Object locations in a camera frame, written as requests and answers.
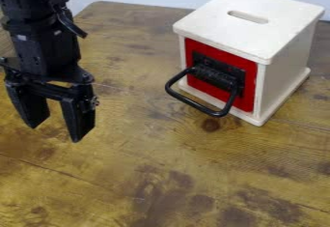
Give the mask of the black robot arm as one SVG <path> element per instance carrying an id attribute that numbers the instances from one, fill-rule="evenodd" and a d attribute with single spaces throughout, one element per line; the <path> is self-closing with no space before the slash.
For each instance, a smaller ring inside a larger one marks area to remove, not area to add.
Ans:
<path id="1" fill-rule="evenodd" d="M 16 56 L 0 57 L 5 86 L 21 119 L 36 128 L 51 116 L 48 101 L 60 103 L 71 140 L 95 125 L 92 75 L 79 66 L 77 40 L 88 33 L 75 24 L 68 0 L 0 0 L 3 29 Z"/>

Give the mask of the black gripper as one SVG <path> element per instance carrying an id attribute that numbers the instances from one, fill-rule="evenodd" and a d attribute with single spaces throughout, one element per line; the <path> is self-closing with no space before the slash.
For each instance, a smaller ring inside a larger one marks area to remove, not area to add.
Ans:
<path id="1" fill-rule="evenodd" d="M 71 140 L 79 142 L 95 126 L 97 98 L 92 75 L 79 66 L 77 37 L 87 33 L 75 25 L 65 7 L 28 13 L 3 9 L 3 28 L 9 32 L 16 57 L 0 65 L 16 111 L 31 128 L 51 116 L 47 99 L 60 100 Z"/>

